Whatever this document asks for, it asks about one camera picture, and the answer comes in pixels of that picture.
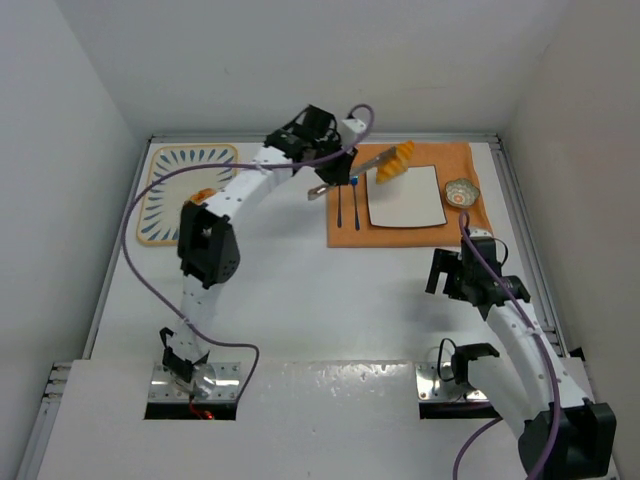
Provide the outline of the orange croissant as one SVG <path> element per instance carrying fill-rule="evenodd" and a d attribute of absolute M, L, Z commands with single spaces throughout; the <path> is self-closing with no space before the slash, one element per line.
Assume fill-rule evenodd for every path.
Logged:
<path fill-rule="evenodd" d="M 400 143 L 388 151 L 388 156 L 376 166 L 376 183 L 384 184 L 404 174 L 415 150 L 413 141 Z"/>

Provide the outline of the round golden bread roll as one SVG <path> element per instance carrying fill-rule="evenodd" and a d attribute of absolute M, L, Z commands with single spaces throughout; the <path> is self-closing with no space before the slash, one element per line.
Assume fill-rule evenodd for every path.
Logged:
<path fill-rule="evenodd" d="M 213 189 L 213 188 L 205 188 L 205 189 L 202 189 L 202 190 L 194 193 L 193 195 L 191 195 L 188 198 L 188 201 L 190 203 L 195 204 L 195 205 L 201 205 L 206 200 L 208 200 L 209 198 L 214 196 L 215 194 L 216 194 L 216 190 L 215 189 Z"/>

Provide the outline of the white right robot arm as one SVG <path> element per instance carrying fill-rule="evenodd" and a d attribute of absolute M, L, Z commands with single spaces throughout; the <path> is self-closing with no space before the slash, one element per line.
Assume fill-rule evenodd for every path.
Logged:
<path fill-rule="evenodd" d="M 458 252 L 437 248 L 426 284 L 471 304 L 500 341 L 457 345 L 454 383 L 481 391 L 517 440 L 530 479 L 592 479 L 610 467 L 617 427 L 606 403 L 573 379 L 535 320 L 522 280 L 504 275 L 495 239 L 464 235 Z"/>

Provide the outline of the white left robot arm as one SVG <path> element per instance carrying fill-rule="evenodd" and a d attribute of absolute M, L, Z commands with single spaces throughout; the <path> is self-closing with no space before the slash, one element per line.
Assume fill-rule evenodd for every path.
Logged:
<path fill-rule="evenodd" d="M 208 361 L 211 344 L 199 335 L 213 319 L 223 284 L 240 266 L 236 233 L 241 222 L 295 174 L 294 165 L 329 156 L 329 161 L 315 167 L 316 173 L 329 184 L 347 181 L 357 153 L 354 144 L 366 128 L 353 115 L 338 121 L 309 106 L 266 136 L 251 160 L 256 169 L 241 170 L 222 191 L 183 206 L 178 257 L 183 273 L 180 313 L 186 321 L 175 330 L 160 331 L 162 364 L 181 383 L 194 383 L 197 371 Z"/>

